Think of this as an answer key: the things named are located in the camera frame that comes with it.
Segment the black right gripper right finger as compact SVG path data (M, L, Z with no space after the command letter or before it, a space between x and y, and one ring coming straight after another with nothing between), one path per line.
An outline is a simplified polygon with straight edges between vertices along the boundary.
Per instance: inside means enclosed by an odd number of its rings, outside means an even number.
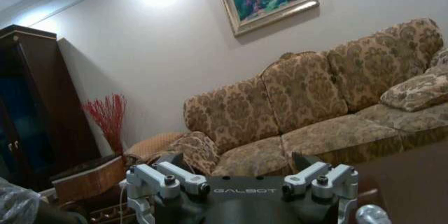
M348 223L357 207L358 173L354 167L344 164L332 167L317 156L298 152L292 152L292 161L298 173L284 177L284 199L304 195L308 190L320 200L337 196L337 223Z

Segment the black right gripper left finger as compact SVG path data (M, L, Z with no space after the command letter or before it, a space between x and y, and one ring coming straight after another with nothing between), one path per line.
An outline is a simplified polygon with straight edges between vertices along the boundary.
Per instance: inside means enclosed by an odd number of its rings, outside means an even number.
M148 197L172 200L184 191L188 195L206 196L206 178L193 172L184 154L165 154L152 165L133 165L126 171L126 204L133 209L138 223L154 223Z

